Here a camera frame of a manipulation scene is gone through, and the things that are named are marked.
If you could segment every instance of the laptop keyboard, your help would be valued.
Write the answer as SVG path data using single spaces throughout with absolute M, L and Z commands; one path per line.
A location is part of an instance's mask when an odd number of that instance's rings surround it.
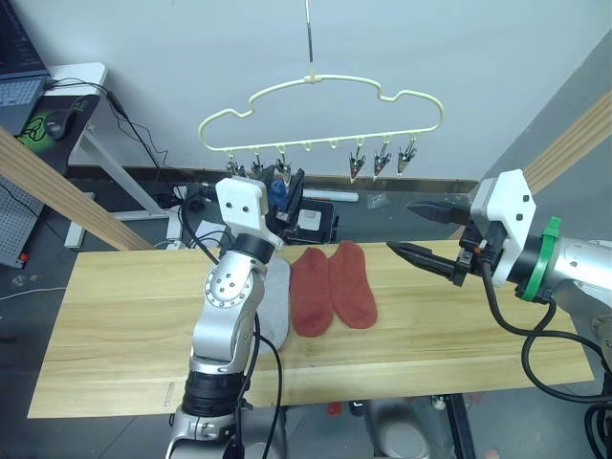
M 32 102 L 40 79 L 24 81 L 0 81 L 0 107 L 26 105 Z

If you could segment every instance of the red object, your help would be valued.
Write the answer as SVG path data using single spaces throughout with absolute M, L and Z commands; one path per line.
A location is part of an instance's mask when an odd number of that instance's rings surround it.
M 336 314 L 352 328 L 376 322 L 376 301 L 367 283 L 365 255 L 360 246 L 342 241 L 329 259 L 329 289 Z
M 322 335 L 334 318 L 327 267 L 325 253 L 312 247 L 291 265 L 291 323 L 303 337 Z
M 340 402 L 331 402 L 330 404 L 327 404 L 325 412 L 330 416 L 338 416 L 339 414 L 342 414 L 342 404 Z

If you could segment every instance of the computer mouse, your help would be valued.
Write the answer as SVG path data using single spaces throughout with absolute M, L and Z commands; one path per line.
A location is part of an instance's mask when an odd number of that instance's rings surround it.
M 72 109 L 55 110 L 45 117 L 45 132 L 54 141 L 61 141 L 75 122 L 77 112 Z

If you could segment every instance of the pegboard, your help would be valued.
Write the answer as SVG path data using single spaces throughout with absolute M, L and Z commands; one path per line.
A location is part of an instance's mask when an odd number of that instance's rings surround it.
M 30 232 L 44 204 L 5 177 L 0 177 L 0 184 L 8 188 L 15 198 L 35 213 L 34 215 L 12 199 L 0 186 L 0 263 L 11 268 L 21 268 L 23 262 L 19 260 L 19 255 L 30 237 Z

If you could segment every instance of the green ring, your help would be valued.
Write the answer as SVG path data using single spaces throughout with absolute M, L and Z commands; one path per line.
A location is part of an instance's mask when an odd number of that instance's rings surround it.
M 539 250 L 539 256 L 534 266 L 532 276 L 529 278 L 525 292 L 523 293 L 523 299 L 531 301 L 536 297 L 539 286 L 542 283 L 542 278 L 548 267 L 548 262 L 553 256 L 553 249 L 558 238 L 558 227 L 561 225 L 561 219 L 558 217 L 552 217 L 551 221 L 548 222 L 546 228 L 542 232 L 542 247 Z

